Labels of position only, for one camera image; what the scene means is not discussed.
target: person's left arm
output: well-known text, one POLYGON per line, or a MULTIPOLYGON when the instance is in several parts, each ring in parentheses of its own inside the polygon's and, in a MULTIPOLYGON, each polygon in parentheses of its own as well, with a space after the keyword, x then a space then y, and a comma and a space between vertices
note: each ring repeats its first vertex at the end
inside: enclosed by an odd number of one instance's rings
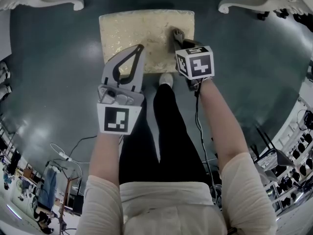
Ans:
POLYGON ((97 137, 89 165, 83 213, 76 235, 122 234, 118 143, 118 135, 99 133, 97 137))

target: white carved furniture leg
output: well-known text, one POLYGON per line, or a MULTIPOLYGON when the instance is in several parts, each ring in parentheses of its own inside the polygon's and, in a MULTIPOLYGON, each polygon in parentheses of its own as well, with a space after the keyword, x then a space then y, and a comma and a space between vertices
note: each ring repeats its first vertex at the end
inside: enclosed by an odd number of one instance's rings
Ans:
POLYGON ((231 6, 257 11, 288 9, 291 11, 302 10, 306 14, 309 11, 309 8, 304 3, 288 2, 286 0, 222 0, 219 4, 219 11, 227 14, 231 6))
POLYGON ((74 10, 84 8, 84 0, 0 0, 0 9, 14 9, 19 4, 32 7, 48 7, 69 2, 74 4, 74 10))

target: black leggings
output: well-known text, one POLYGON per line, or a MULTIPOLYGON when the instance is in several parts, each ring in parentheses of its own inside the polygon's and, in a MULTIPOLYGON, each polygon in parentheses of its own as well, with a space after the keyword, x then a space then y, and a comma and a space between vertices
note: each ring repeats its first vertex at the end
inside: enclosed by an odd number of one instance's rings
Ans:
POLYGON ((119 182, 204 182, 208 184, 202 161, 190 140, 176 104, 175 94, 161 85, 154 98, 159 129, 160 162, 147 122, 147 103, 129 136, 124 136, 119 161, 119 182))

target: shirt sleeve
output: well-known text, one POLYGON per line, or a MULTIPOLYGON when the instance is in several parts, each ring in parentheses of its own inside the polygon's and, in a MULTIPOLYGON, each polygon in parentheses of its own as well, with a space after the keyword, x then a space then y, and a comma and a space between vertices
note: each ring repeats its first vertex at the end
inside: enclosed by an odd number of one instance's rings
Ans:
POLYGON ((89 176, 76 235, 120 235, 122 229, 123 210, 118 187, 89 176))
POLYGON ((237 155, 224 167, 222 207, 226 223, 238 234, 276 234, 275 211, 249 153, 237 155))

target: fluorescent light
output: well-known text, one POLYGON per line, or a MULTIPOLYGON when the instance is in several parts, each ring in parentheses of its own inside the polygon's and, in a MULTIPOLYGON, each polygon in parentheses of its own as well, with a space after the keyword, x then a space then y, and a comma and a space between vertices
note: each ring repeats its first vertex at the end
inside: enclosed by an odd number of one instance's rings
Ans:
POLYGON ((6 205, 6 206, 11 210, 11 212, 14 213, 16 217, 18 217, 19 219, 22 219, 9 205, 6 205))
POLYGON ((297 199, 295 200, 295 203, 297 203, 297 201, 302 197, 302 195, 303 195, 303 193, 301 193, 301 194, 299 195, 299 197, 297 197, 297 199))

